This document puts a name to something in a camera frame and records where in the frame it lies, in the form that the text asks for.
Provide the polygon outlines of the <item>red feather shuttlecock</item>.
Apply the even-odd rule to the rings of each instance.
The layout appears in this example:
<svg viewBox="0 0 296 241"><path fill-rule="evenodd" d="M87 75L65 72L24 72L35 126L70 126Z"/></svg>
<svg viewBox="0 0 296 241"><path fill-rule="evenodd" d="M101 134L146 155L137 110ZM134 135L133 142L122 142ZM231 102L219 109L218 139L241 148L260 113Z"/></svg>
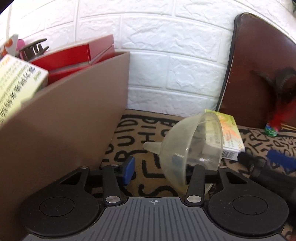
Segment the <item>red feather shuttlecock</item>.
<svg viewBox="0 0 296 241"><path fill-rule="evenodd" d="M250 73L259 76L270 86L275 106L264 130L268 136L276 137L281 130L281 125L295 114L295 69L283 68L275 78L256 70L251 70Z"/></svg>

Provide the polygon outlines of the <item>brown hair claw clip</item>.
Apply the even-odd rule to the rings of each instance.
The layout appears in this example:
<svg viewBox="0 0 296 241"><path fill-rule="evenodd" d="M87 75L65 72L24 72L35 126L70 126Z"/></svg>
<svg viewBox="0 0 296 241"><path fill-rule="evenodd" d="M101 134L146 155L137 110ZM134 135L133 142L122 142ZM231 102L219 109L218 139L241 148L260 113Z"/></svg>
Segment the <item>brown hair claw clip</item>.
<svg viewBox="0 0 296 241"><path fill-rule="evenodd" d="M43 48L41 43L46 41L47 39L39 39L34 41L28 45L25 45L22 49L18 51L18 57L24 61L31 61L41 55L43 55L49 47Z"/></svg>

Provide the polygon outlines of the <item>grain-filled drawstring pouch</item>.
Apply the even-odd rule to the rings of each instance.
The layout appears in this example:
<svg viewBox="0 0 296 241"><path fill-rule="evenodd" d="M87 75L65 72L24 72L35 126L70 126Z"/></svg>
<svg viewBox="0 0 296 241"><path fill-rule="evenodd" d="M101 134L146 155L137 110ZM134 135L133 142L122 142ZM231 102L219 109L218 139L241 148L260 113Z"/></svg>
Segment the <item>grain-filled drawstring pouch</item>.
<svg viewBox="0 0 296 241"><path fill-rule="evenodd" d="M2 59L6 54L15 56L16 55L16 47L18 42L18 35L14 34L6 42L1 45L0 48L0 59Z"/></svg>

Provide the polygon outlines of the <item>dark red wooden board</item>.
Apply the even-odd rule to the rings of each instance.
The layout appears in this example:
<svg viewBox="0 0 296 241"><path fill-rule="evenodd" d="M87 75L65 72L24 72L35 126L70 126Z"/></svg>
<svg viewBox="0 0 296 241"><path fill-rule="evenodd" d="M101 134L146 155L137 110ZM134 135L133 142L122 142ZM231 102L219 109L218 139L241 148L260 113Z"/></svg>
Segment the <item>dark red wooden board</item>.
<svg viewBox="0 0 296 241"><path fill-rule="evenodd" d="M238 15L216 111L240 126L264 128L274 113L275 94L259 74L274 80L285 67L295 68L295 41L256 15Z"/></svg>

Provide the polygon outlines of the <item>clear plastic funnel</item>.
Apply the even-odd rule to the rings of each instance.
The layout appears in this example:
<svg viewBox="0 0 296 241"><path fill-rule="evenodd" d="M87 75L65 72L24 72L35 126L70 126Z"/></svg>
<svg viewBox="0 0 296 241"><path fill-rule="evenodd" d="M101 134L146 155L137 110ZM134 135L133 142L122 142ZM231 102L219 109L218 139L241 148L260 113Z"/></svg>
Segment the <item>clear plastic funnel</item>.
<svg viewBox="0 0 296 241"><path fill-rule="evenodd" d="M200 113L185 118L167 132L162 142L145 142L143 149L159 156L161 170L172 186L174 154L183 156L183 160L191 166L203 163L206 169L217 170L223 151L220 120L214 113Z"/></svg>

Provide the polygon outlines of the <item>brown cardboard box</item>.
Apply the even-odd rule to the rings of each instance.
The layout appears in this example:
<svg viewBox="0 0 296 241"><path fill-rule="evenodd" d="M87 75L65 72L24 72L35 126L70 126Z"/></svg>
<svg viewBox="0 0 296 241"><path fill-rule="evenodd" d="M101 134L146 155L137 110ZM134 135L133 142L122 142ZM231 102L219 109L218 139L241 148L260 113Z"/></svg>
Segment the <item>brown cardboard box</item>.
<svg viewBox="0 0 296 241"><path fill-rule="evenodd" d="M127 107L130 54L45 87L1 125L1 240L20 240L20 204L80 166L100 166Z"/></svg>

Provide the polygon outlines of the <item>green cardboard box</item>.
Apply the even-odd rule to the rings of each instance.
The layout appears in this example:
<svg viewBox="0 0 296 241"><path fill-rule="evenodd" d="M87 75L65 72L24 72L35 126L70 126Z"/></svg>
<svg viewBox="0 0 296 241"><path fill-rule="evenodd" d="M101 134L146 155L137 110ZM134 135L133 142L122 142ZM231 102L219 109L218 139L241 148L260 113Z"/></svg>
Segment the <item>green cardboard box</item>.
<svg viewBox="0 0 296 241"><path fill-rule="evenodd" d="M234 117L209 109L205 109L205 112L216 114L220 120L223 133L222 158L237 161L238 154L245 152L245 146Z"/></svg>

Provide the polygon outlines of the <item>red gift box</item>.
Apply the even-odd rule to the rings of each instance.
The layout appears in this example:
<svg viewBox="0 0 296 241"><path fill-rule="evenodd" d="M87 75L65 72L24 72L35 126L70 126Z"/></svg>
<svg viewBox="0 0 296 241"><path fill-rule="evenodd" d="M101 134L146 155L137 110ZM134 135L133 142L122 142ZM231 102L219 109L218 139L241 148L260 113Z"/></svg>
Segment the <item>red gift box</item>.
<svg viewBox="0 0 296 241"><path fill-rule="evenodd" d="M31 63L49 72L48 85L50 85L114 55L114 37L111 34L48 51Z"/></svg>

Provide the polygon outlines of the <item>yellow-green medicine box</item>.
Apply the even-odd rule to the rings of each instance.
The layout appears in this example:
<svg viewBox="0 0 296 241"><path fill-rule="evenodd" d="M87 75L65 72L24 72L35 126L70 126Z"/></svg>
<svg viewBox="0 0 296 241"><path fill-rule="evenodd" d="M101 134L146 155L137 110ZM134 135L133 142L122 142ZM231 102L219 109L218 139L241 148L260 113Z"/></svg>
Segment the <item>yellow-green medicine box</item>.
<svg viewBox="0 0 296 241"><path fill-rule="evenodd" d="M1 59L1 123L47 85L48 75L47 70L9 54Z"/></svg>

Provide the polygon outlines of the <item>letter-patterned beige mat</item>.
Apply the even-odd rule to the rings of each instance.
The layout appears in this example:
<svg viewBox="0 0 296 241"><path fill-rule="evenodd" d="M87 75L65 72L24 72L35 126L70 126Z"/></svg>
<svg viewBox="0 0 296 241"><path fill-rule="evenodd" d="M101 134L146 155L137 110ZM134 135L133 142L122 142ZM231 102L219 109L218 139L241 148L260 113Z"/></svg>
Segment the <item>letter-patterned beige mat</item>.
<svg viewBox="0 0 296 241"><path fill-rule="evenodd" d="M246 153L228 160L212 111L127 110L107 155L90 240L284 240L295 221L295 177Z"/></svg>

